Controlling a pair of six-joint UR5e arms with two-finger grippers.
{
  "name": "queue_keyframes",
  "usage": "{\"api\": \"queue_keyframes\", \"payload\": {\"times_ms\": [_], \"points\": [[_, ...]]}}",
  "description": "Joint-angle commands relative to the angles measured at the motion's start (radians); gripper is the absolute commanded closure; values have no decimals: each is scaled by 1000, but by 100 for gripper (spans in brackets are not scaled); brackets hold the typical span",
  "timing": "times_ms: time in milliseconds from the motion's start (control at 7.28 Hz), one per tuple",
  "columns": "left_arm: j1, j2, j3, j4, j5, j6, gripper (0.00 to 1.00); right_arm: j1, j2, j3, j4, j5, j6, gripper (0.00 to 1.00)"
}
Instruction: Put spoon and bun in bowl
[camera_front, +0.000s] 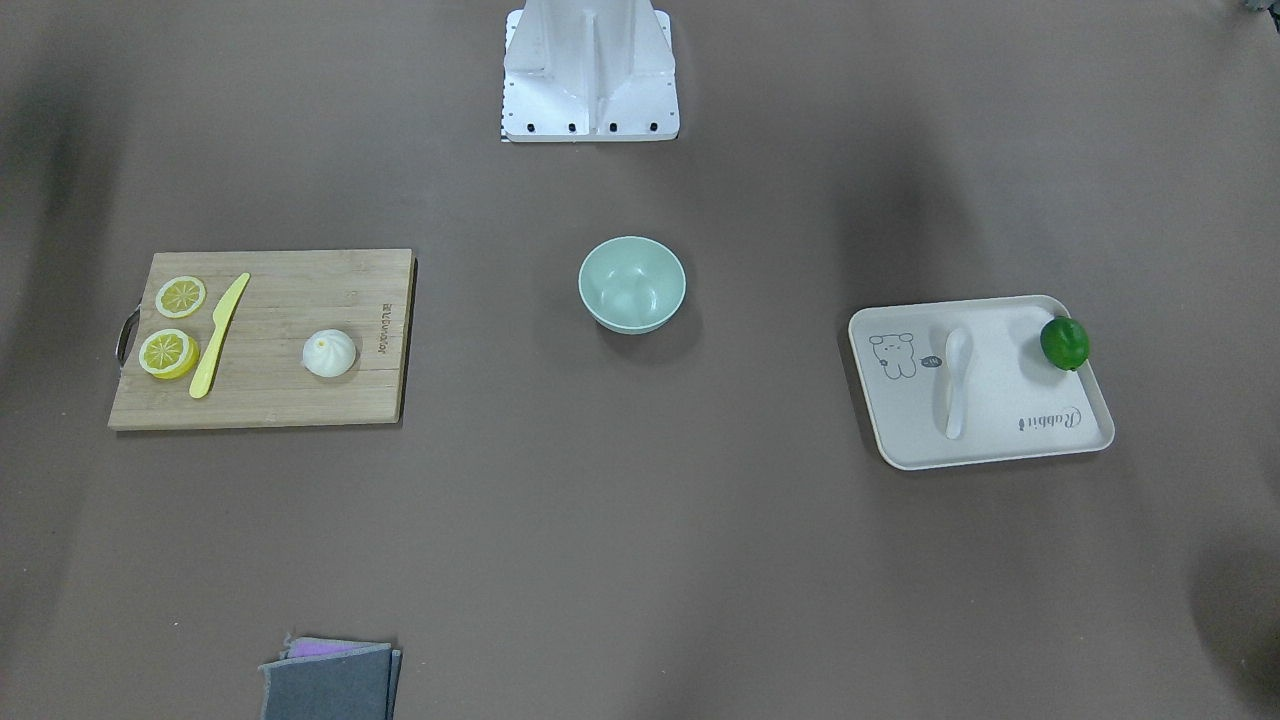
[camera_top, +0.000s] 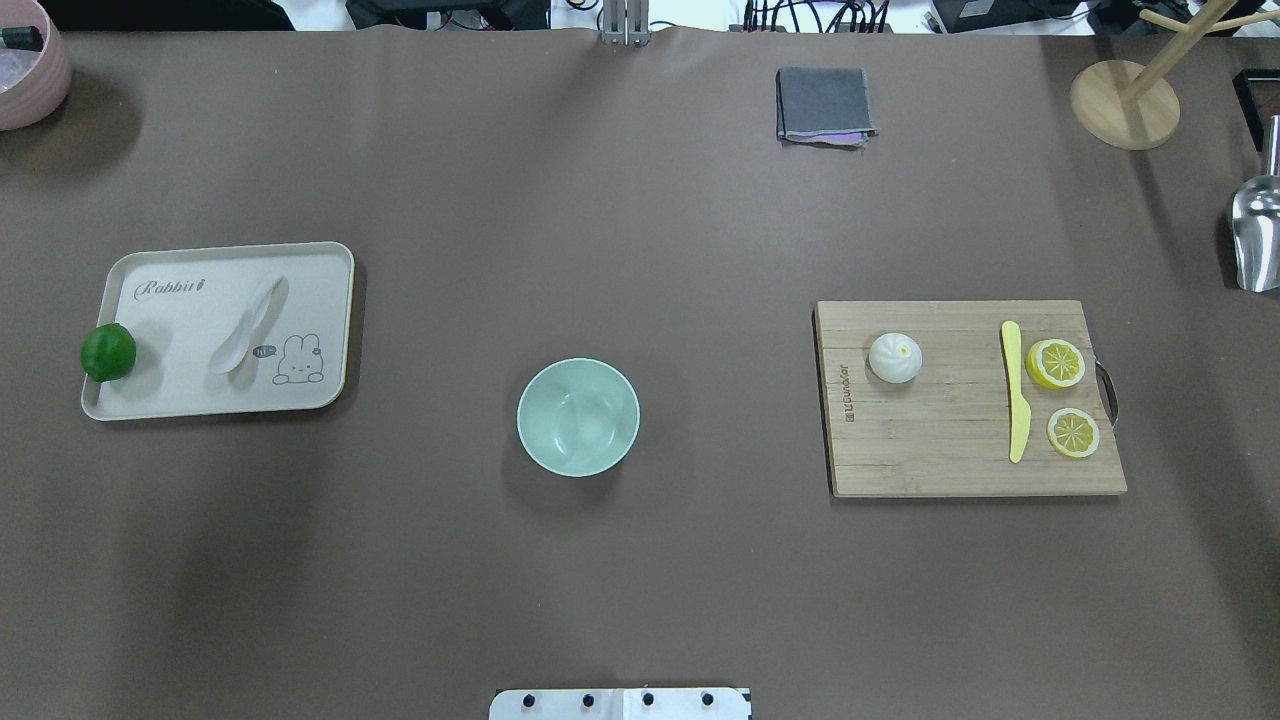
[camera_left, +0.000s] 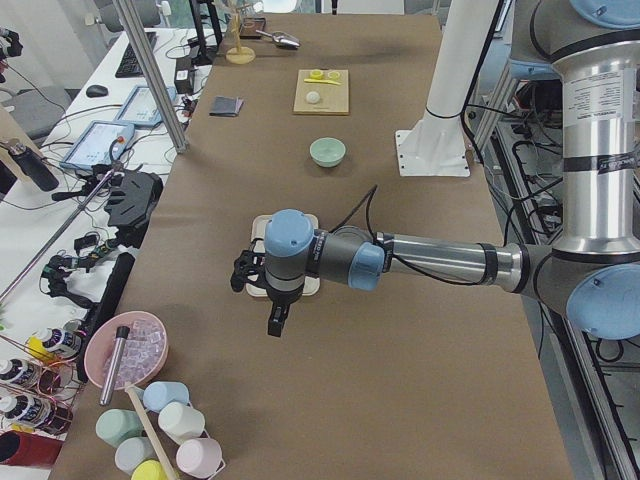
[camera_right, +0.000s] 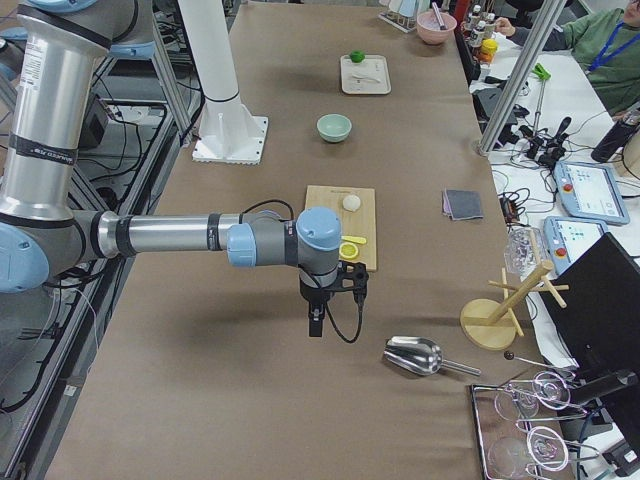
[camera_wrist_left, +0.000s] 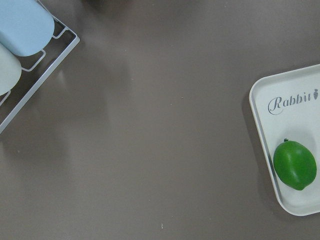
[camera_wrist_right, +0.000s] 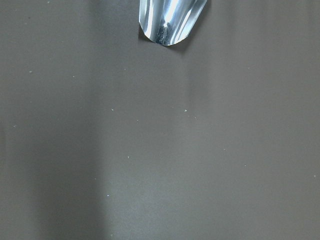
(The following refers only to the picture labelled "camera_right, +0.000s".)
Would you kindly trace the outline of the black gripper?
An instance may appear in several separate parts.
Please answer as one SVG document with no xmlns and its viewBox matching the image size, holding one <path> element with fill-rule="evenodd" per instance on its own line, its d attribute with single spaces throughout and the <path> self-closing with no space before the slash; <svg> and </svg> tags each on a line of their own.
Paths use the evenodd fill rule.
<svg viewBox="0 0 640 480">
<path fill-rule="evenodd" d="M 324 304 L 336 293 L 351 292 L 355 302 L 363 302 L 367 296 L 369 274 L 366 265 L 339 261 L 328 274 L 314 274 L 299 268 L 299 286 L 302 297 L 308 301 L 308 335 L 321 338 L 324 327 Z"/>
</svg>

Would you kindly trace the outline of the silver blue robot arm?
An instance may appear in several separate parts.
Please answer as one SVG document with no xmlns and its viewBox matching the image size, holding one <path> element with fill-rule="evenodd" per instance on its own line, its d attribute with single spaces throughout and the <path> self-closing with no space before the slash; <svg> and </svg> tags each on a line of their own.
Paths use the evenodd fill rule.
<svg viewBox="0 0 640 480">
<path fill-rule="evenodd" d="M 148 1 L 23 1 L 27 32 L 1 183 L 1 289 L 19 293 L 100 258 L 143 252 L 223 251 L 237 267 L 298 269 L 309 333 L 331 318 L 329 301 L 367 295 L 361 263 L 339 256 L 341 223 L 326 207 L 283 218 L 272 211 L 191 216 L 121 216 L 74 211 L 67 201 L 94 66 L 112 55 L 150 57 Z"/>
</svg>

